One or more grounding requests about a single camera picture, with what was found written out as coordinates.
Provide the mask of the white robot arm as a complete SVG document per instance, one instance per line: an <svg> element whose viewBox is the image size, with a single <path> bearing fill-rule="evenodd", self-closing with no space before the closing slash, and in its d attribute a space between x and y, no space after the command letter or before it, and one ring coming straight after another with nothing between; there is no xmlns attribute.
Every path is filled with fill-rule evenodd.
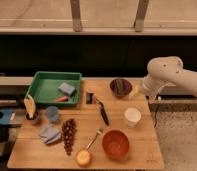
<svg viewBox="0 0 197 171"><path fill-rule="evenodd" d="M197 72L184 69L180 57L153 58L147 64L147 72L134 87L133 96L143 94L154 100L168 83L172 83L197 97Z"/></svg>

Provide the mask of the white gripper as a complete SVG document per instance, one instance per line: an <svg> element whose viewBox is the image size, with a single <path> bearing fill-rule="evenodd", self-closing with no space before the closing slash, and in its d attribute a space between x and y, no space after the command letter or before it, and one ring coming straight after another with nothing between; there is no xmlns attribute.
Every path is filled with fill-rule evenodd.
<svg viewBox="0 0 197 171"><path fill-rule="evenodd" d="M142 79L140 83L140 90L138 85L134 86L132 91L130 92L130 96L135 97L141 91L146 96L155 97L161 87L161 80L155 79L151 75L147 75Z"/></svg>

